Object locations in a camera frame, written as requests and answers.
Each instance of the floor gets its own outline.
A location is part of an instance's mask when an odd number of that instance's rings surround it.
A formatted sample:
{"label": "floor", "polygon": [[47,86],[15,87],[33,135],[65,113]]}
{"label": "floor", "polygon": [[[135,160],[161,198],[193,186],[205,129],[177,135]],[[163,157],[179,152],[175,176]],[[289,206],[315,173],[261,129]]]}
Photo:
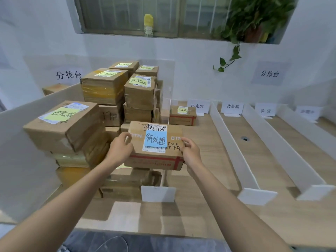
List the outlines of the floor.
{"label": "floor", "polygon": [[[0,237],[14,225],[0,224]],[[58,252],[231,252],[224,241],[191,239],[118,232],[74,230]],[[297,252],[336,252],[336,250],[294,248]]]}

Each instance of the white cable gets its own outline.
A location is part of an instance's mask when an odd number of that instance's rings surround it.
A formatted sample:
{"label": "white cable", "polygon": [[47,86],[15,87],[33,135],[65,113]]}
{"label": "white cable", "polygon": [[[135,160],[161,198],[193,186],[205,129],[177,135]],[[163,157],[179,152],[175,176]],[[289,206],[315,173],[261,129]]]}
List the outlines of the white cable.
{"label": "white cable", "polygon": [[101,245],[100,245],[94,252],[97,252],[97,250],[99,250],[104,244],[106,244],[106,242],[108,242],[108,241],[110,241],[110,240],[112,240],[112,239],[114,239],[114,238],[118,238],[118,237],[120,237],[120,238],[122,238],[122,239],[124,240],[124,242],[126,243],[127,252],[128,252],[128,244],[127,244],[126,240],[124,239],[124,237],[122,237],[122,236],[115,236],[115,237],[113,237],[113,238],[108,239],[108,240],[105,241],[103,244],[101,244]]}

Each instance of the person's left arm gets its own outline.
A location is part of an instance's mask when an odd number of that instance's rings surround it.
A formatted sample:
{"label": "person's left arm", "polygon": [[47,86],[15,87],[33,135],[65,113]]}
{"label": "person's left arm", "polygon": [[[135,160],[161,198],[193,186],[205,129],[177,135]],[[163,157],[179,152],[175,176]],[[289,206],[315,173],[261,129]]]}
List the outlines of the person's left arm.
{"label": "person's left arm", "polygon": [[0,251],[57,251],[85,212],[103,181],[133,150],[123,132],[111,143],[106,158],[78,182],[37,210],[0,240]]}

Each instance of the terracotta pot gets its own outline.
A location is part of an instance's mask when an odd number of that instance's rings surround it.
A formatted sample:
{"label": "terracotta pot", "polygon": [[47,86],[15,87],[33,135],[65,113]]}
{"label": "terracotta pot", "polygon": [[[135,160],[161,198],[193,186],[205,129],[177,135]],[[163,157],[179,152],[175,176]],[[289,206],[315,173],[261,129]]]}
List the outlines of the terracotta pot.
{"label": "terracotta pot", "polygon": [[261,28],[261,26],[258,26],[256,29],[253,29],[250,26],[245,32],[244,42],[258,43],[262,35],[263,35],[263,29]]}

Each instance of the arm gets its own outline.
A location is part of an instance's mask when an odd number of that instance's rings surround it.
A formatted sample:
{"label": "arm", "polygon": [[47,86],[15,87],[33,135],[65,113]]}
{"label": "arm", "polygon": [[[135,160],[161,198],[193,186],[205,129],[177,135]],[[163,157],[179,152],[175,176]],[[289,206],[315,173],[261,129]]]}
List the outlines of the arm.
{"label": "arm", "polygon": [[104,179],[131,154],[123,132],[111,143],[106,158],[86,176],[37,210],[0,240],[0,251],[57,251],[83,215]]}
{"label": "arm", "polygon": [[284,240],[237,199],[202,163],[200,149],[188,138],[181,148],[187,170],[204,195],[232,252],[291,252]]}

